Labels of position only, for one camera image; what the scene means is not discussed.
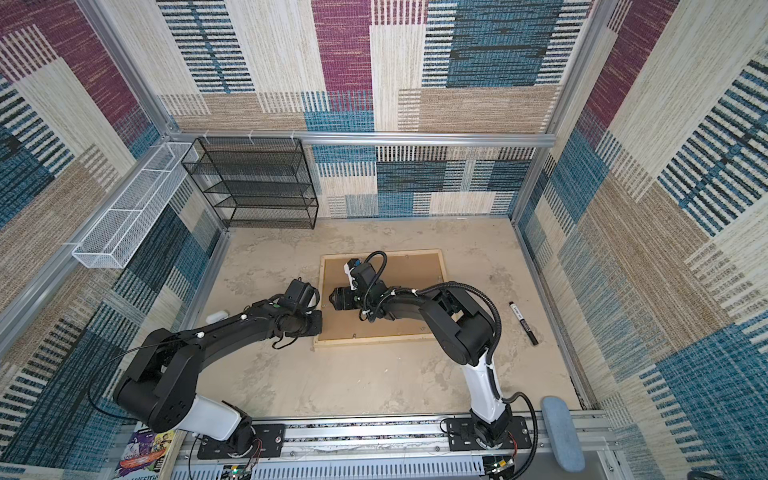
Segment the colourful treehouse book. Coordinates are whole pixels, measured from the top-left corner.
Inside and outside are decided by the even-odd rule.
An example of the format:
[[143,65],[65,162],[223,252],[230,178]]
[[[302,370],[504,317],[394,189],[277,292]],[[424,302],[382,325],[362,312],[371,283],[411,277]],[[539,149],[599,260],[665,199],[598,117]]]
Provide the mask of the colourful treehouse book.
[[170,451],[176,432],[174,430],[156,433],[149,428],[135,431],[114,472],[114,479],[136,479],[156,477]]

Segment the black marker pen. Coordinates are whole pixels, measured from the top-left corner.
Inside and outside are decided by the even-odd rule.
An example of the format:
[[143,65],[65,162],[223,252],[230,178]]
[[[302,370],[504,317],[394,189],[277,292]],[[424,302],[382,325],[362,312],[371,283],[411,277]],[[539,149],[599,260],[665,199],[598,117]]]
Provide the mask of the black marker pen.
[[533,346],[538,346],[539,341],[537,337],[535,336],[533,330],[531,329],[530,325],[528,324],[527,320],[523,316],[521,310],[519,309],[518,305],[514,301],[509,302],[509,307],[513,311],[515,317],[517,318],[519,324],[521,325],[522,329],[524,330],[526,336],[528,337],[529,341]]

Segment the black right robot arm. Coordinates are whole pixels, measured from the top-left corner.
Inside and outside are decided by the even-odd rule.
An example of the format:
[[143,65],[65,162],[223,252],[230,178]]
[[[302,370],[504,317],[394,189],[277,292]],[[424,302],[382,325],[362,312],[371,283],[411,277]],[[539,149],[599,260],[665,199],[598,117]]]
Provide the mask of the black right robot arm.
[[424,289],[389,287],[383,270],[370,261],[345,265],[349,284],[335,288],[329,301],[337,311],[357,310],[364,321],[412,319],[428,327],[443,352],[462,367],[470,393],[470,417],[481,446],[495,448],[506,437],[512,419],[495,372],[493,354],[502,322],[490,298],[477,288],[455,281]]

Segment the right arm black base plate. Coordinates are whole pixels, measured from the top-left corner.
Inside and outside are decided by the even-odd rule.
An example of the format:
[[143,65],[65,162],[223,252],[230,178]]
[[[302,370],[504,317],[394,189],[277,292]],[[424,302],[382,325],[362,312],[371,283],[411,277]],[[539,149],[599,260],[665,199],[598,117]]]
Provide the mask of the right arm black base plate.
[[[440,422],[441,431],[447,436],[449,449],[454,451],[487,450],[475,437],[473,422],[469,417],[448,417]],[[513,416],[507,425],[501,442],[490,450],[525,450],[533,445],[533,430],[522,416]]]

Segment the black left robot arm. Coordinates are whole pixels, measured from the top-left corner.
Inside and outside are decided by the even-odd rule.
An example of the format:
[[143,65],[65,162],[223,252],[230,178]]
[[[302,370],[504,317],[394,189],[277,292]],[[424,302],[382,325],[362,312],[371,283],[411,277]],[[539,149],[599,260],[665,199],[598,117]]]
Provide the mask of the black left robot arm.
[[252,418],[243,410],[197,393],[200,373],[256,342],[318,335],[322,312],[310,283],[287,290],[204,327],[148,335],[113,392],[115,403],[155,433],[182,430],[223,443],[235,457],[257,446]]

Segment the small white object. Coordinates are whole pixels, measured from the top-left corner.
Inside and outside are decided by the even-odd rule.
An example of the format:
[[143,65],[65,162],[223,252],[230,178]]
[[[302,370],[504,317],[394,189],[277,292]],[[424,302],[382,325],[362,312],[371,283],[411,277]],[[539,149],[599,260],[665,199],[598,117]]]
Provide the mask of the small white object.
[[224,319],[226,319],[228,317],[229,317],[229,313],[226,310],[220,310],[220,311],[217,311],[217,312],[214,312],[214,313],[208,315],[205,318],[205,323],[206,324],[213,324],[213,323],[222,321],[222,320],[224,320]]

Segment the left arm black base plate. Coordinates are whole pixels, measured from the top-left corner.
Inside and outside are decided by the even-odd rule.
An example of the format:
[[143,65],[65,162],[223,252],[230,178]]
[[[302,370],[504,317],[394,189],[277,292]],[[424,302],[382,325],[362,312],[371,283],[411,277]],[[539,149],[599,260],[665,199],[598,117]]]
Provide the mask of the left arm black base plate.
[[277,458],[283,448],[285,424],[252,424],[236,430],[228,440],[202,437],[198,460]]

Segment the aluminium front rail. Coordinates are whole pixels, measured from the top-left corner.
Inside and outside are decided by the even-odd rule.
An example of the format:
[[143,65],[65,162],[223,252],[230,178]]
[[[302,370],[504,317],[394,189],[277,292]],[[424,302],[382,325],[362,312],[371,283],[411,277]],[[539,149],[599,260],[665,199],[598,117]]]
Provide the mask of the aluminium front rail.
[[542,417],[517,412],[532,428],[525,450],[449,449],[440,422],[459,414],[263,418],[285,424],[277,458],[198,460],[201,440],[187,440],[170,479],[629,479],[624,454],[599,411],[572,415],[586,459],[580,473],[555,461]]

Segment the grey blue padded object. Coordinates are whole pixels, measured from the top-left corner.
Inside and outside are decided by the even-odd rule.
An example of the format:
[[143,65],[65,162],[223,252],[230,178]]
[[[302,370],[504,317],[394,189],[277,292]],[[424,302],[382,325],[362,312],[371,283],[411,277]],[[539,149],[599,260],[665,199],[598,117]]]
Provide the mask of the grey blue padded object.
[[586,459],[565,401],[555,396],[543,397],[541,413],[557,464],[569,473],[584,471]]

